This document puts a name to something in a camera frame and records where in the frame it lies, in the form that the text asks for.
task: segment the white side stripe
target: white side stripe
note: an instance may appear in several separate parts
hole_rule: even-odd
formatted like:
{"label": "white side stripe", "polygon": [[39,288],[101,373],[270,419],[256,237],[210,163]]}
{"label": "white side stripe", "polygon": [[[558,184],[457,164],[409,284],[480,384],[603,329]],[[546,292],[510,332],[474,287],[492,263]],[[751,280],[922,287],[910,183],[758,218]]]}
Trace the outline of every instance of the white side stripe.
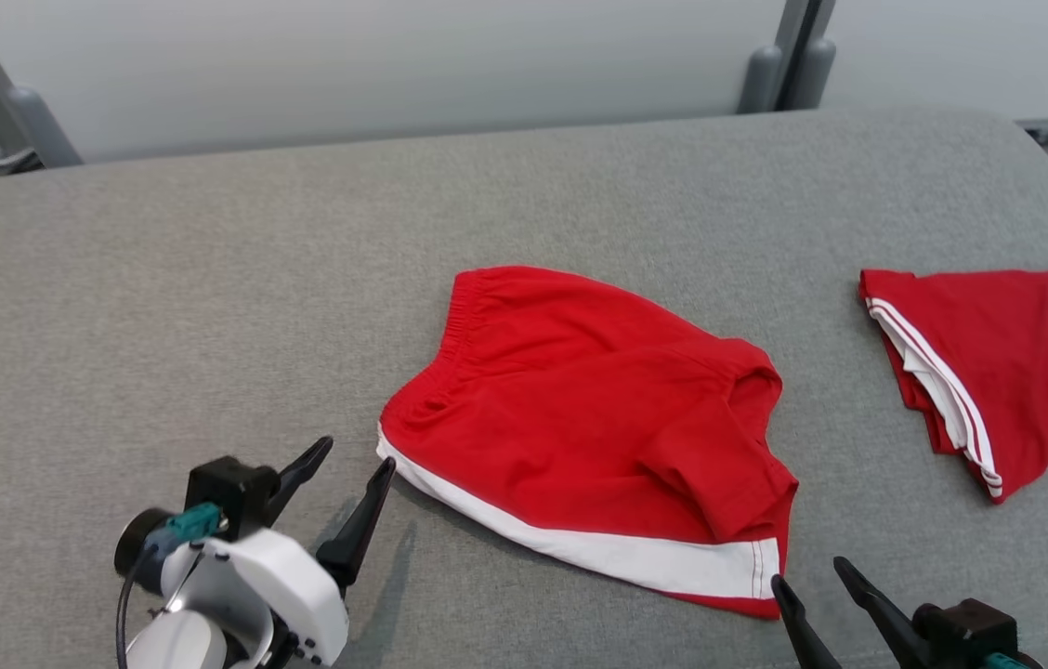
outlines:
{"label": "white side stripe", "polygon": [[780,571],[774,537],[712,545],[545,530],[529,525],[409,460],[384,436],[383,428],[375,452],[380,457],[396,458],[396,473],[418,490],[532,551],[663,592],[761,600],[773,597],[771,577]]}
{"label": "white side stripe", "polygon": [[[945,423],[945,432],[954,446],[979,466],[983,482],[990,495],[1003,495],[1003,476],[995,471],[995,455],[990,449],[990,436],[986,434],[986,424],[979,413],[979,407],[969,391],[958,379],[957,373],[933,350],[924,336],[908,322],[898,310],[886,300],[867,300],[870,315],[883,327],[893,346],[904,359],[904,368],[918,379],[929,390],[933,404]],[[957,411],[949,406],[954,400]]]}

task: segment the red garment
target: red garment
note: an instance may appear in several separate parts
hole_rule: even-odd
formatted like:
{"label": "red garment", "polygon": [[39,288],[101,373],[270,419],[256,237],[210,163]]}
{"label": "red garment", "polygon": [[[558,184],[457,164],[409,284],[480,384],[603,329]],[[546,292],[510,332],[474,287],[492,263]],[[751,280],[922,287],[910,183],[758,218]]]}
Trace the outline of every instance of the red garment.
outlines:
{"label": "red garment", "polygon": [[500,535],[706,606],[777,618],[796,479],[767,451],[780,376],[612,285],[457,275],[438,359],[380,416],[380,456]]}
{"label": "red garment", "polygon": [[991,501],[1048,467],[1048,272],[864,271],[903,403],[936,453],[965,454]]}

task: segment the black cable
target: black cable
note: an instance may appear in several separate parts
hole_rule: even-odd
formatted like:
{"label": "black cable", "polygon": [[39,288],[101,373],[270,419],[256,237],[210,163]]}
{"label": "black cable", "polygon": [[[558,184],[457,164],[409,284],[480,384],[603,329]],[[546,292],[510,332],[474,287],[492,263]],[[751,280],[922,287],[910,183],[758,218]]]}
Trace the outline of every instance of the black cable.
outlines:
{"label": "black cable", "polygon": [[119,604],[115,609],[115,661],[119,669],[128,669],[128,596],[132,594],[132,584],[136,581],[136,571],[140,570],[140,565],[150,558],[159,546],[156,543],[140,551],[136,556],[132,568],[128,569],[128,575],[124,577],[124,588],[119,590]]}

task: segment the white stripe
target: white stripe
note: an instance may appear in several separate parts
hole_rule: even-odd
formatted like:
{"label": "white stripe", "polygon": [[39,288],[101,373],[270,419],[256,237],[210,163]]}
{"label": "white stripe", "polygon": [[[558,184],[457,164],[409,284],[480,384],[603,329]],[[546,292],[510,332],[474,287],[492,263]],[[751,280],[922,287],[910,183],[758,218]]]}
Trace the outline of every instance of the white stripe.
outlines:
{"label": "white stripe", "polygon": [[765,600],[773,597],[771,576],[780,570],[774,537],[715,545],[545,530],[529,525],[409,460],[384,436],[383,428],[375,452],[380,457],[396,458],[396,473],[406,481],[532,551],[663,592]]}
{"label": "white stripe", "polygon": [[[890,302],[880,298],[872,298],[867,302],[872,318],[875,318],[875,321],[883,327],[897,350],[902,346],[908,351],[914,351],[920,361],[932,369],[933,373],[929,373],[929,375],[916,376],[921,381],[921,384],[927,389],[926,381],[939,382],[948,391],[948,396],[952,396],[957,403],[958,413],[961,415],[952,411],[952,407],[941,396],[943,393],[930,391],[930,396],[935,400],[933,404],[940,411],[941,418],[945,420],[945,432],[949,439],[954,441],[954,445],[964,449],[962,453],[965,453],[970,461],[979,466],[983,482],[986,482],[987,491],[990,492],[992,498],[1003,495],[1003,476],[995,471],[995,454],[991,453],[990,449],[990,436],[986,434],[986,424],[982,419],[982,413],[979,413],[979,407],[975,404],[974,397],[970,397],[969,391],[962,385],[957,373],[954,373],[954,369],[949,368],[944,360],[941,360],[941,355],[937,354],[936,350],[933,350],[929,341],[919,330],[916,330],[913,323],[908,322],[908,319],[899,314]],[[905,352],[901,351],[901,357],[905,357]],[[958,429],[958,423],[961,423],[962,429]]]}

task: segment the white panel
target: white panel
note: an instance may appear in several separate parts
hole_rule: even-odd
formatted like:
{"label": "white panel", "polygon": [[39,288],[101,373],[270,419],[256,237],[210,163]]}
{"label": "white panel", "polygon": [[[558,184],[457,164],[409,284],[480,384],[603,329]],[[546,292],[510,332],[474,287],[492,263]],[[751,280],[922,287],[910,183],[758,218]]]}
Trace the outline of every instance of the white panel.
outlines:
{"label": "white panel", "polygon": [[732,113],[783,0],[0,0],[86,160]]}
{"label": "white panel", "polygon": [[1048,120],[1048,0],[837,0],[823,107],[932,102]]}

